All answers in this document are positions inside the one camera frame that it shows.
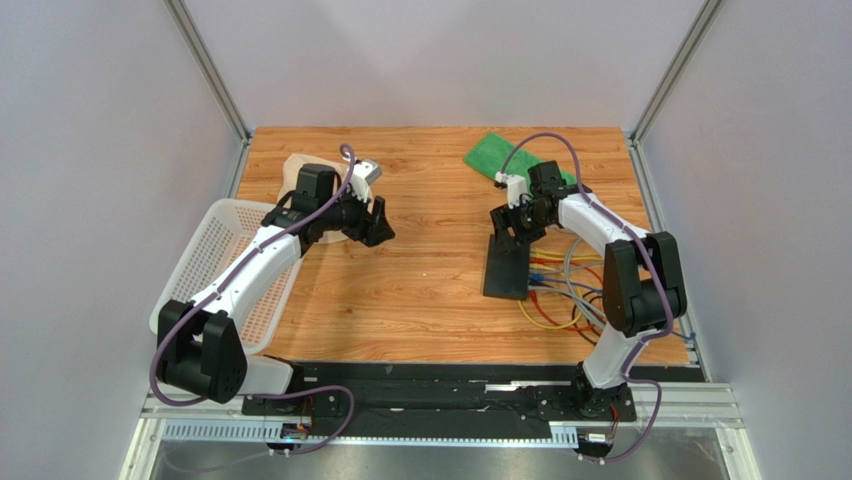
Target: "green towel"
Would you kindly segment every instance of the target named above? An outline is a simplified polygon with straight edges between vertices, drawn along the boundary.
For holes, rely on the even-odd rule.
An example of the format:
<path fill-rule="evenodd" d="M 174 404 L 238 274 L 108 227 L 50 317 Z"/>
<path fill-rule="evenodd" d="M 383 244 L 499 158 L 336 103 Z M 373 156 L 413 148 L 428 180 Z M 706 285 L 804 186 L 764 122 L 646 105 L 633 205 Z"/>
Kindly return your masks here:
<path fill-rule="evenodd" d="M 515 148 L 515 146 L 508 140 L 494 132 L 491 132 L 486 135 L 485 138 L 480 140 L 479 143 L 474 145 L 469 152 L 467 152 L 467 155 L 464 156 L 464 163 L 470 165 L 474 170 L 485 175 L 489 179 L 494 180 L 494 175 L 500 171 L 500 167 L 503 166 L 503 162 L 506 161 L 506 157 L 509 156 L 509 152 L 511 152 L 513 148 Z M 509 167 L 506 168 L 506 173 L 524 177 L 527 181 L 527 187 L 529 187 L 530 177 L 529 174 L 527 174 L 527 170 L 541 162 L 542 160 L 540 158 L 521 149 L 515 153 L 514 157 L 512 157 L 512 161 L 509 162 Z M 577 183 L 577 179 L 574 178 L 574 175 L 564 170 L 560 171 L 562 172 L 562 178 L 564 178 L 569 185 Z"/>

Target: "mesh basket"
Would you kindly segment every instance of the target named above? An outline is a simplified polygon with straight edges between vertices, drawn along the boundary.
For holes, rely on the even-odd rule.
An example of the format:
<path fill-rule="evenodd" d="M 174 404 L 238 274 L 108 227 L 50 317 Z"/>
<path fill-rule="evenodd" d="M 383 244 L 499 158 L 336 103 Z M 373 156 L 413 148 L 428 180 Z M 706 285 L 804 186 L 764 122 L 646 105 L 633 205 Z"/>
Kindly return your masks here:
<path fill-rule="evenodd" d="M 260 221 L 272 207 L 267 203 L 228 198 L 210 207 L 151 313 L 149 324 L 154 333 L 160 308 L 169 299 L 185 302 L 210 285 L 251 243 Z M 263 350 L 272 341 L 301 266 L 299 259 L 281 274 L 251 311 L 240 329 L 246 355 Z"/>

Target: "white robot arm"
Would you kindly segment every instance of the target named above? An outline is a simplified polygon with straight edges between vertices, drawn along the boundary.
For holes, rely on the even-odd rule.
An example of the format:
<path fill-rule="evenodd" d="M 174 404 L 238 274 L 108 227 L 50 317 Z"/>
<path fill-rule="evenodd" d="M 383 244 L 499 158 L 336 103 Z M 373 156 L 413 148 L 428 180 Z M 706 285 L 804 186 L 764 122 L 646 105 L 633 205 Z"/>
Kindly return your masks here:
<path fill-rule="evenodd" d="M 649 233 L 603 206 L 582 185 L 568 185 L 556 162 L 529 170 L 530 186 L 517 175 L 497 175 L 507 186 L 507 204 L 491 211 L 492 236 L 485 275 L 485 294 L 523 299 L 527 294 L 530 244 L 546 228 L 560 226 L 576 233 L 604 258 L 603 304 L 607 325 L 594 351 L 572 379 L 572 406 L 584 418 L 609 413 L 626 389 L 625 372 L 644 349 L 647 337 L 663 332 L 668 318 L 652 280 L 639 277 L 646 261 L 636 243 L 649 254 L 672 318 L 686 310 L 686 293 L 677 242 L 666 232 Z M 507 277 L 505 272 L 513 272 Z"/>
<path fill-rule="evenodd" d="M 372 211 L 368 209 L 370 185 L 381 169 L 370 160 L 351 161 L 349 184 L 339 192 L 334 191 L 335 182 L 345 182 L 333 168 L 303 166 L 296 190 L 266 215 L 245 251 L 189 302 L 170 300 L 161 308 L 152 366 L 157 380 L 219 403 L 238 393 L 274 395 L 287 390 L 292 367 L 246 356 L 238 332 L 272 283 L 326 231 L 340 230 L 368 247 L 394 237 L 384 199 L 375 197 Z"/>

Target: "white wall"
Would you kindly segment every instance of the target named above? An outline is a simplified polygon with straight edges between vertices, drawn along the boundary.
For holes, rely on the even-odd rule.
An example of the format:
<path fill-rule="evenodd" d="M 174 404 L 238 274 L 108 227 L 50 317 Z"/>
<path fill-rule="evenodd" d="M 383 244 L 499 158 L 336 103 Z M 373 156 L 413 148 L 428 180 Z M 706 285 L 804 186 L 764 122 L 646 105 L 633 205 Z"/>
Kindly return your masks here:
<path fill-rule="evenodd" d="M 702 0 L 187 0 L 251 128 L 633 128 Z"/>
<path fill-rule="evenodd" d="M 727 2 L 644 151 L 764 478 L 849 478 L 852 4 Z"/>
<path fill-rule="evenodd" d="M 237 142 L 156 0 L 0 5 L 0 476 L 115 478 Z"/>

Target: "wooden table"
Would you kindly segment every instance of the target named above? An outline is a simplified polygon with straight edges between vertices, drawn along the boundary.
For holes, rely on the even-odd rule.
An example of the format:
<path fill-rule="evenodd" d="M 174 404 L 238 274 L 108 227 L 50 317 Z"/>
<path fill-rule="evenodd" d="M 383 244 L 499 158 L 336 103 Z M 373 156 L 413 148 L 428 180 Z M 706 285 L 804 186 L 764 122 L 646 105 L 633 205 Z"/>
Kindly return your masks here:
<path fill-rule="evenodd" d="M 576 333 L 543 330 L 517 302 L 482 296 L 492 226 L 488 212 L 506 202 L 493 181 L 464 164 L 488 131 L 518 142 L 540 128 L 260 128 L 237 198 L 275 203 L 282 163 L 292 153 L 339 159 L 349 142 L 376 160 L 373 185 L 387 200 L 394 240 L 367 248 L 315 245 L 305 257 L 276 336 L 265 353 L 293 360 L 487 363 L 576 363 L 592 346 Z M 622 132 L 615 128 L 549 129 L 577 149 L 584 181 L 634 224 L 648 221 Z M 565 147 L 539 139 L 525 149 L 573 171 Z M 536 247 L 564 252 L 574 236 L 549 233 Z M 591 252 L 588 247 L 582 252 Z M 594 284 L 588 274 L 576 281 Z M 572 303 L 541 295 L 542 307 L 565 322 Z M 533 318 L 542 321 L 529 301 Z M 688 362 L 681 340 L 653 342 L 640 362 Z"/>

